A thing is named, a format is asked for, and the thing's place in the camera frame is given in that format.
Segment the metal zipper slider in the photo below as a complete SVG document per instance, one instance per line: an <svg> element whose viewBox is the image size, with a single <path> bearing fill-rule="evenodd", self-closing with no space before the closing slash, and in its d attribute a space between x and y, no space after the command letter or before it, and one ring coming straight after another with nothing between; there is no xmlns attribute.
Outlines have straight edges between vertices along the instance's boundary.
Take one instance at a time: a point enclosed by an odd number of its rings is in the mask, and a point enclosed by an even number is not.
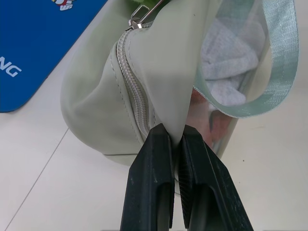
<svg viewBox="0 0 308 231"><path fill-rule="evenodd" d="M130 20L128 21L129 24L129 28L127 30L130 29L141 29L142 28L142 24L144 23L144 21L150 16L150 14L163 2L164 0L159 0L159 2L153 7L153 8L149 8L146 5L140 5L135 11L134 13L131 15ZM147 13L140 19L138 17L136 17L136 15L142 10L142 8L145 8L147 10Z"/></svg>

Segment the gray cloth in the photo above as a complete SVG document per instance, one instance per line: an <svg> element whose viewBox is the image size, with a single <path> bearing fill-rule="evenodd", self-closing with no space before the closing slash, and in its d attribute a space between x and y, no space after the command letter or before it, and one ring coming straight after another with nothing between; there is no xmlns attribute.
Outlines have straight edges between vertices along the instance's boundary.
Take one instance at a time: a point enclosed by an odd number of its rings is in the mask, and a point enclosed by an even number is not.
<svg viewBox="0 0 308 231"><path fill-rule="evenodd" d="M265 33L258 21L214 20L202 45L201 61L207 86L219 103L245 103L246 97L238 89L245 74L258 66L264 43Z"/></svg>

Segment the bag strap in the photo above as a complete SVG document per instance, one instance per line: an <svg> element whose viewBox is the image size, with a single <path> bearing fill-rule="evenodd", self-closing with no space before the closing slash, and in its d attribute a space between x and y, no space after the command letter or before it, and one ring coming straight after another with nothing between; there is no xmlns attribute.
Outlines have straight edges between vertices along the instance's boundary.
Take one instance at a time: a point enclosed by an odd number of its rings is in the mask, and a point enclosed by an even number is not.
<svg viewBox="0 0 308 231"><path fill-rule="evenodd" d="M231 117L245 118L271 111L286 98L295 80L299 42L294 0L263 0L262 4L272 53L271 75L263 94L243 105L224 106L211 95L201 69L195 79L195 88L218 110Z"/></svg>

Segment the white table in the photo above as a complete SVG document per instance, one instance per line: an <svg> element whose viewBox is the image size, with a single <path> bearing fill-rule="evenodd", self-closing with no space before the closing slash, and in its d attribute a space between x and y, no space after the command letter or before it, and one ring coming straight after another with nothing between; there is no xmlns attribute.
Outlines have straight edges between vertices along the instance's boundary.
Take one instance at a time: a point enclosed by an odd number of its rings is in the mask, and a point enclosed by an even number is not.
<svg viewBox="0 0 308 231"><path fill-rule="evenodd" d="M256 231L308 230L307 0L295 86L276 110L240 120L222 158ZM128 167L80 142L62 119L63 72L95 20L20 110L0 114L0 231L118 230ZM175 231L184 230L176 197Z"/></svg>

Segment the cartoon character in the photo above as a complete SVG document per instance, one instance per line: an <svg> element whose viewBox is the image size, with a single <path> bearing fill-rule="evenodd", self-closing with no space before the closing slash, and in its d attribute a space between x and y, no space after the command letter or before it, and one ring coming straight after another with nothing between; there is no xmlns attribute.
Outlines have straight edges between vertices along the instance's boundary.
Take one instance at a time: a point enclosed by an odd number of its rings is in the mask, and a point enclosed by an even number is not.
<svg viewBox="0 0 308 231"><path fill-rule="evenodd" d="M73 8L74 0L52 0L58 6L60 6L60 11L66 11Z"/></svg>

